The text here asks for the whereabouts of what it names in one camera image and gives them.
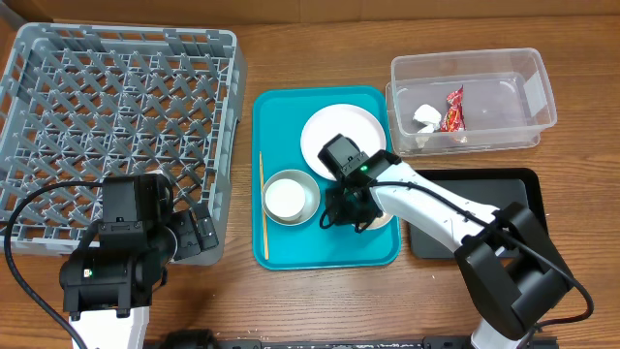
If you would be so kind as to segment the grey bowl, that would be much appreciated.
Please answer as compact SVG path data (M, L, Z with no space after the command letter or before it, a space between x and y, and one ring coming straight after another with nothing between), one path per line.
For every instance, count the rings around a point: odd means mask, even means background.
M297 217L297 219L292 220L292 221L283 221L273 216L267 210L266 205L265 205L265 199L264 199L266 216L270 218L272 221L280 225L284 225L284 226L301 225L305 223L306 221L310 220L317 212L320 202L321 202L320 188L316 180L310 174L307 174L306 172L303 172L301 170L283 170L283 171L280 171L274 174L264 184L263 198L264 198L267 187L273 181L277 179L283 179L283 178L295 180L303 187L305 191L305 196L306 196L305 207L303 211L301 212L301 214Z

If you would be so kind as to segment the white cup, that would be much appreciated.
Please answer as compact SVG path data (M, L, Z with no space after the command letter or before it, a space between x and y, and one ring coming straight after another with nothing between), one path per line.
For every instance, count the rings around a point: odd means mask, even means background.
M273 181L267 187L264 198L267 210L283 221L297 219L306 202L303 187L297 181L288 178Z

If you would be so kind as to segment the white napkin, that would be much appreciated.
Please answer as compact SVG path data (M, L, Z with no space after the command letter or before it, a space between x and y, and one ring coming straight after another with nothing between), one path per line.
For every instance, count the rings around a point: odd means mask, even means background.
M419 133L434 133L440 127L442 115L430 105L421 105L414 113L413 120L422 124Z

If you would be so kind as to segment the red snack wrapper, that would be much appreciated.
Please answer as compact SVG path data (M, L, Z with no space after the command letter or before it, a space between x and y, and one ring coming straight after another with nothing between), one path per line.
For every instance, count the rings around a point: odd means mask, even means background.
M451 92L447 96L447 103L449 105L449 108L440 124L441 132L459 132L466 130L462 106L463 96L463 85L461 85L459 89Z

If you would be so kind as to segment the small pink plate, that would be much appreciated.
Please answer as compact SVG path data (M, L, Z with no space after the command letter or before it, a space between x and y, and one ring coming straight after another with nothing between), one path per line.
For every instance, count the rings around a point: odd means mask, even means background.
M377 216L372 223L367 227L368 230L377 230L384 227L393 218L391 214L383 212L380 216Z

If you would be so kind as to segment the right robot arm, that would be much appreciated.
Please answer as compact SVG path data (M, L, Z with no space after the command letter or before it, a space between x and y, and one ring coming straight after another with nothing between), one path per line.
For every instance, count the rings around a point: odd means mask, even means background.
M433 237L454 256L481 316L474 348L523 348L544 314L573 287L566 262L537 216L460 197L385 150L369 156L337 135L319 153L338 185L320 225L354 224L358 232L382 212Z

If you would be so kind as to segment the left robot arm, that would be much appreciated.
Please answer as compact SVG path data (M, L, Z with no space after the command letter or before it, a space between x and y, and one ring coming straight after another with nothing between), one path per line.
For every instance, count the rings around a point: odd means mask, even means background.
M168 265L218 244L209 217L176 210L171 181L149 173L107 177L103 213L63 264L60 286L76 348L141 348L154 292Z

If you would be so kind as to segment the teal serving tray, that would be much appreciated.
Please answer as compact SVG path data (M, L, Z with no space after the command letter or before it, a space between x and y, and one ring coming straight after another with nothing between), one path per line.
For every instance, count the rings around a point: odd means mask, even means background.
M320 109L350 104L371 112L384 131L388 126L385 97L372 86L315 87L271 90L260 95L253 107L252 228L256 260L269 270L374 267L391 263L401 247L400 223L392 218L377 230L358 234L352 225L320 228L325 209L325 190L334 182L316 174L301 153L303 126ZM263 154L264 183L283 170L311 175L321 191L315 215L297 226L284 226L267 218L269 260L264 258L263 217L259 152Z

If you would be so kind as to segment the large white plate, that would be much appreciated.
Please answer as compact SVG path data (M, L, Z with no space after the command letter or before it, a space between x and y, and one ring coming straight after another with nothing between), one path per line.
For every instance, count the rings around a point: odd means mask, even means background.
M319 152L338 134L351 139L367 155L387 149L384 128L371 112L350 104L335 104L316 111L302 129L301 153L317 175L331 181L335 177L320 161Z

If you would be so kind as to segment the wooden chopstick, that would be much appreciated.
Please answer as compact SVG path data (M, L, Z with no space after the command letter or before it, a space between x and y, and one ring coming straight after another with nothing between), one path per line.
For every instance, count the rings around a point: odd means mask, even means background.
M259 152L259 169L260 169L260 185L261 185L261 201L262 201L262 217L263 217L263 254L266 261L269 260L269 246L268 246L268 230L267 230L267 216L264 206L264 158L263 154Z

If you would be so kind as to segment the black tray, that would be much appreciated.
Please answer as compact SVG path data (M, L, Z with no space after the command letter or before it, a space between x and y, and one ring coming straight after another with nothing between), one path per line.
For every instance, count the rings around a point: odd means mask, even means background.
M423 177L475 202L504 208L512 202L527 206L547 230L543 196L537 174L527 168L420 170ZM408 223L410 246L420 259L452 260L439 241Z

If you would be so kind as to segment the grey dish rack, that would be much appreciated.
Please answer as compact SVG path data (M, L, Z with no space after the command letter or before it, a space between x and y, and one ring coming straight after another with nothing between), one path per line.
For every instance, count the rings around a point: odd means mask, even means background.
M220 260L246 76L229 30L23 25L1 80L2 219L53 191L20 213L13 251L71 253L102 214L97 181L161 172L176 209L207 206Z

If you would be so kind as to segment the clear plastic bin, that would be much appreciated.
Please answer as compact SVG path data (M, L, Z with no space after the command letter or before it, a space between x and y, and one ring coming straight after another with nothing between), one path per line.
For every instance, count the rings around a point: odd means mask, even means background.
M429 131L422 111L447 115L451 93L463 93L464 127ZM397 56L386 104L392 149L403 157L535 146L557 122L553 91L534 48Z

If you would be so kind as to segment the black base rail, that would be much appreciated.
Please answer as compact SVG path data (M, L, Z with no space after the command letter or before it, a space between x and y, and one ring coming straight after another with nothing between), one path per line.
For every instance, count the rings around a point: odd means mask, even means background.
M211 330L170 333L165 339L149 341L144 349L215 348L215 349L466 349L473 348L469 336L428 336L404 340L288 341L269 342L257 339L217 339Z

